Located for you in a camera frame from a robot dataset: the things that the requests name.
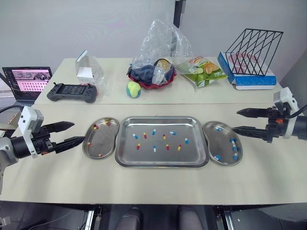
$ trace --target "game controller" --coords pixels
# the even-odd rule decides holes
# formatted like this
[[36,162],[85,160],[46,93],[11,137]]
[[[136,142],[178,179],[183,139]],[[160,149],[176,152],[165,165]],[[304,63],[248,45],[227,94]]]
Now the game controller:
[[65,85],[55,82],[53,84],[54,87],[47,94],[47,98],[54,102],[58,99],[77,99],[93,103],[96,100],[97,89],[94,85]]

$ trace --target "white table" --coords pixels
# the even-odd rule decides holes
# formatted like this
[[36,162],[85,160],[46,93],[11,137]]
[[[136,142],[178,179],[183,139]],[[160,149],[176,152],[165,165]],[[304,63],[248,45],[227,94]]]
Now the white table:
[[[51,135],[61,142],[82,136],[92,122],[111,116],[190,115],[201,124],[212,120],[236,127],[264,128],[265,118],[246,118],[236,111],[267,108],[272,103],[247,104],[71,104],[35,105],[44,124],[61,120],[75,126]],[[233,167],[209,161],[203,168],[125,168],[114,154],[87,158],[79,145],[66,152],[36,159],[27,157],[4,172],[1,200],[44,203],[113,204],[279,204],[307,202],[307,141],[239,137],[244,156]]]
[[[106,78],[108,91],[104,97],[99,95],[95,104],[227,104],[227,103],[270,103],[273,94],[280,91],[277,84],[273,90],[249,90],[239,91],[229,83],[228,79],[218,80],[204,88],[194,88],[193,84],[179,74],[174,81],[160,89],[142,89],[140,98],[133,99],[127,96],[126,86],[130,81],[127,74],[131,58],[98,58],[104,77]],[[216,65],[215,57],[208,60]],[[47,93],[56,83],[78,84],[75,73],[75,58],[63,60],[45,90],[40,94],[35,104],[83,104],[83,101],[58,100],[50,101]]]

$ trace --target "robotic arm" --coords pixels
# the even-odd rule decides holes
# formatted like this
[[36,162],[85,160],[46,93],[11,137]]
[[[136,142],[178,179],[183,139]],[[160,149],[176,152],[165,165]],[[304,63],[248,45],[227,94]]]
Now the robotic arm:
[[299,109],[288,87],[276,92],[273,100],[275,106],[272,108],[247,108],[237,112],[245,117],[267,117],[269,120],[265,129],[240,126],[232,128],[232,130],[242,136],[261,138],[268,143],[272,143],[273,138],[279,136],[286,139],[296,136],[298,139],[307,140],[307,117],[298,116],[307,109],[307,105]]
[[43,120],[39,110],[25,106],[18,122],[23,136],[0,138],[0,193],[5,168],[17,163],[19,159],[30,155],[36,158],[38,154],[45,155],[53,151],[63,152],[83,142],[84,137],[72,137],[59,144],[51,142],[50,133],[64,131],[74,123],[61,121],[41,127]]

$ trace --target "gray wall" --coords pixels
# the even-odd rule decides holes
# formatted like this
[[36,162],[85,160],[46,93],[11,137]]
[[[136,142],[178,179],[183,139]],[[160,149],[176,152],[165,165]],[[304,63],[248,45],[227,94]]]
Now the gray wall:
[[297,100],[298,107],[307,104],[307,50],[293,65],[280,82],[281,86],[289,87]]
[[173,22],[174,7],[175,0],[1,0],[0,67],[54,72],[85,49],[99,58],[134,57],[154,19]]
[[180,26],[206,56],[226,51],[245,28],[284,31],[271,64],[280,81],[307,48],[307,0],[187,0]]

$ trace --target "red bowl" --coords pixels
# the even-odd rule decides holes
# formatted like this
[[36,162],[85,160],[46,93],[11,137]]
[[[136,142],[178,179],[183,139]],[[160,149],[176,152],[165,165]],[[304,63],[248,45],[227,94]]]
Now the red bowl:
[[133,77],[130,76],[130,74],[128,74],[128,77],[133,80],[134,82],[136,83],[139,83],[139,85],[143,88],[146,88],[146,89],[159,89],[159,88],[162,88],[163,86],[166,86],[168,84],[170,84],[173,80],[174,80],[174,77],[176,76],[176,70],[174,69],[173,71],[173,74],[172,74],[172,77],[169,81],[165,82],[164,84],[162,85],[156,85],[156,84],[151,84],[151,85],[146,85],[145,83],[143,82],[138,82],[137,80],[135,80]]

